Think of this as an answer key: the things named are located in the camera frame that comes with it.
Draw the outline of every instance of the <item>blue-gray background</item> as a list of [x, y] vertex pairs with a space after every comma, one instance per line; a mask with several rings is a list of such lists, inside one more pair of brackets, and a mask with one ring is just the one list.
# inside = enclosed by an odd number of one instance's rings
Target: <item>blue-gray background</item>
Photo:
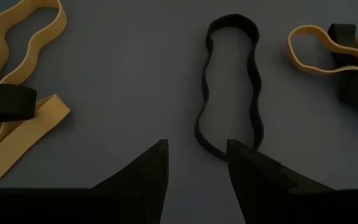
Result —
[[[0, 0], [0, 12], [18, 0]], [[0, 180], [0, 187], [92, 187], [161, 138], [170, 144], [162, 223], [244, 223], [227, 167], [193, 136], [202, 104], [204, 38], [214, 19], [250, 17], [260, 31], [264, 154], [335, 189], [358, 188], [358, 111], [337, 100], [339, 76], [312, 77], [285, 55], [288, 33], [303, 24], [357, 25], [358, 1], [62, 0], [64, 33], [41, 52], [26, 82], [39, 97], [58, 94], [71, 115]], [[7, 34], [3, 75], [23, 59], [31, 35], [53, 20], [43, 9]], [[235, 29], [214, 35], [205, 135], [252, 143], [246, 71], [249, 39]], [[313, 38], [295, 41], [300, 58], [330, 68]]]

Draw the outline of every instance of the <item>gray table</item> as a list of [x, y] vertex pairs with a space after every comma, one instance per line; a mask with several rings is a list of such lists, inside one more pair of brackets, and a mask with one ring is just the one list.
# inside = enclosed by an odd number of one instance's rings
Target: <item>gray table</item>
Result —
[[[0, 12], [16, 2], [0, 0]], [[0, 180], [0, 187], [92, 187], [168, 138], [170, 180], [162, 223], [244, 223], [226, 164], [193, 136], [202, 104], [206, 30], [219, 16], [240, 13], [261, 35], [256, 52], [264, 85], [261, 152], [335, 189], [358, 188], [358, 111], [338, 102], [340, 76], [299, 72], [284, 52], [288, 33], [302, 24], [358, 28], [358, 1], [62, 3], [67, 28], [42, 50], [26, 85], [40, 98], [57, 93], [71, 115]], [[30, 36], [55, 15], [41, 10], [8, 33], [11, 57], [3, 74], [20, 63]], [[211, 103], [202, 128], [224, 150], [227, 138], [252, 141], [245, 65], [250, 43], [235, 29], [219, 31], [214, 41]], [[295, 45], [303, 61], [333, 66], [315, 39], [300, 37]]]

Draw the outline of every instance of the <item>tan rubber band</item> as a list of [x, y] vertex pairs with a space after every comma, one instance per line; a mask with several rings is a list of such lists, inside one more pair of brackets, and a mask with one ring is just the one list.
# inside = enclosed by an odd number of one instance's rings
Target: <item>tan rubber band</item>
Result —
[[[29, 17], [36, 9], [52, 7], [58, 14], [51, 24], [30, 39], [22, 63], [6, 75], [0, 84], [20, 85], [34, 71], [41, 48], [58, 37], [66, 27], [67, 17], [59, 0], [22, 0], [0, 13], [0, 72], [9, 56], [6, 32]], [[57, 95], [37, 102], [35, 118], [0, 124], [0, 178], [43, 135], [56, 126], [70, 111]]]
[[320, 27], [315, 25], [305, 25], [305, 26], [299, 26], [293, 31], [290, 32], [290, 35], [288, 36], [287, 41], [287, 54], [290, 58], [291, 63], [299, 70], [308, 72], [308, 73], [318, 73], [322, 75], [329, 75], [329, 74], [335, 74], [337, 72], [343, 72], [346, 70], [358, 70], [358, 66], [345, 66], [341, 68], [337, 68], [334, 70], [325, 70], [321, 68], [317, 68], [310, 65], [305, 65], [301, 63], [294, 53], [291, 40], [295, 36], [301, 35], [301, 34], [310, 34], [319, 39], [319, 41], [330, 51], [334, 53], [339, 54], [349, 54], [353, 55], [358, 58], [358, 49], [352, 48], [352, 47], [346, 47], [339, 45], [335, 43], [329, 35]]

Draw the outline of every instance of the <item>gray surface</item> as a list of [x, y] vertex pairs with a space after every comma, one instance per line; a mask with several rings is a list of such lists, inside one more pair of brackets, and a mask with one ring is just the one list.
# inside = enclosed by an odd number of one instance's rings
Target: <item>gray surface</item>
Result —
[[[0, 0], [0, 12], [14, 0]], [[170, 181], [162, 223], [243, 223], [225, 163], [193, 137], [201, 102], [204, 37], [209, 23], [229, 13], [260, 29], [257, 63], [264, 89], [260, 150], [335, 189], [358, 188], [358, 111], [338, 103], [334, 78], [296, 71], [284, 53], [288, 33], [302, 24], [332, 22], [358, 28], [358, 1], [105, 1], [63, 0], [66, 31], [47, 45], [26, 85], [40, 97], [57, 93], [71, 115], [0, 180], [0, 187], [91, 187], [130, 163], [158, 139], [169, 138]], [[20, 63], [29, 37], [48, 24], [42, 10], [7, 39]], [[214, 36], [208, 73], [207, 137], [251, 143], [246, 75], [249, 40], [234, 29]], [[296, 40], [300, 57], [332, 67], [316, 40]]]

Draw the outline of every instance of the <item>black strap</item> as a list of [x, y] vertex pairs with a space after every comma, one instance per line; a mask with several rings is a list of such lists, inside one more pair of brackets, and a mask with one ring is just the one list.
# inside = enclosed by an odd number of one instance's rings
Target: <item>black strap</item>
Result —
[[[332, 24], [328, 30], [328, 35], [335, 43], [358, 49], [355, 34], [356, 25], [354, 24]], [[358, 66], [358, 58], [351, 55], [333, 53], [333, 58], [337, 67]], [[352, 106], [358, 107], [358, 71], [346, 71], [346, 75], [346, 81], [339, 92], [339, 98]]]
[[200, 111], [200, 113], [197, 116], [196, 124], [195, 124], [195, 136], [197, 141], [211, 154], [214, 156], [226, 160], [226, 153], [220, 151], [218, 148], [214, 147], [211, 143], [208, 142], [208, 140], [203, 136], [200, 129], [200, 118], [204, 113], [205, 107], [209, 100], [209, 89], [208, 84], [206, 81], [206, 69], [209, 65], [209, 61], [211, 60], [214, 44], [212, 41], [212, 34], [213, 32], [225, 28], [225, 27], [236, 27], [242, 31], [244, 31], [251, 40], [252, 48], [248, 56], [247, 61], [247, 71], [248, 76], [251, 80], [251, 84], [254, 90], [254, 95], [252, 97], [252, 101], [250, 104], [250, 118], [252, 123], [252, 128], [254, 129], [254, 143], [252, 145], [252, 148], [255, 150], [258, 150], [260, 144], [262, 143], [263, 136], [264, 136], [264, 129], [262, 120], [259, 115], [259, 109], [258, 109], [258, 99], [259, 94], [262, 89], [262, 81], [259, 75], [258, 68], [256, 66], [255, 62], [255, 49], [259, 41], [259, 31], [258, 27], [255, 25], [254, 22], [252, 22], [250, 19], [248, 19], [245, 16], [239, 15], [239, 14], [231, 14], [227, 16], [220, 17], [219, 19], [213, 21], [209, 25], [208, 33], [206, 35], [206, 48], [208, 50], [208, 58], [205, 62], [204, 69], [203, 69], [203, 76], [201, 80], [201, 87], [203, 91], [204, 96], [204, 105]]
[[0, 123], [31, 119], [37, 92], [20, 85], [0, 84]]

